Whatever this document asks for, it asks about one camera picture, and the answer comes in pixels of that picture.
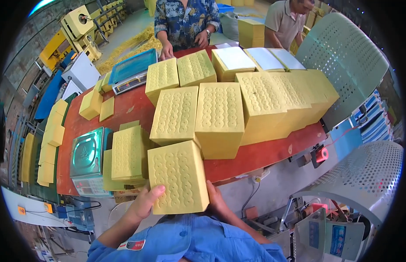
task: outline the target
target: red table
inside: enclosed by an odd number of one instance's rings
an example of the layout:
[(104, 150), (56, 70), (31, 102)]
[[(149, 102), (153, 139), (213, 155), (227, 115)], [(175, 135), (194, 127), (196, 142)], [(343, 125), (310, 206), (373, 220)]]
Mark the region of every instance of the red table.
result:
[[(211, 49), (214, 48), (216, 47), (209, 46), (206, 48), (210, 58), (212, 56)], [(192, 48), (176, 52), (174, 55), (179, 58), (198, 50), (199, 48)], [(145, 95), (145, 85), (116, 96), (114, 115), (103, 122), (99, 122), (99, 117), (88, 121), (79, 115), (82, 97), (87, 93), (88, 91), (84, 92), (72, 101), (64, 122), (63, 143), (59, 147), (57, 158), (56, 183), (58, 194), (78, 195), (69, 177), (73, 139), (101, 126), (118, 131), (120, 124), (135, 120), (140, 120), (140, 124), (148, 133), (152, 127), (155, 107)], [(105, 101), (113, 97), (114, 92), (107, 92), (103, 96)], [(216, 185), (235, 181), (237, 180), (236, 176), (277, 163), (325, 139), (326, 135), (321, 124), (316, 123), (294, 131), (284, 139), (242, 146), (239, 148), (235, 159), (204, 160), (206, 179), (215, 182)]]

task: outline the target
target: person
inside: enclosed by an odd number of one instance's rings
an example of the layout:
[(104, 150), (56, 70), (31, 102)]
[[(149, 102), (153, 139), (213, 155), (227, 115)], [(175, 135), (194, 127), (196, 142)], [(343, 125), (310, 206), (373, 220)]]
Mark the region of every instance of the person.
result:
[(287, 261), (278, 244), (244, 223), (220, 190), (206, 184), (210, 205), (205, 212), (166, 215), (133, 234), (165, 192), (163, 185), (150, 190), (148, 183), (120, 220), (92, 243), (87, 261)]
[(272, 4), (265, 17), (264, 46), (289, 51), (293, 39), (300, 46), (306, 14), (314, 3), (314, 0), (286, 0)]
[(192, 47), (206, 48), (210, 35), (219, 29), (215, 0), (158, 0), (155, 37), (162, 43), (161, 60)]

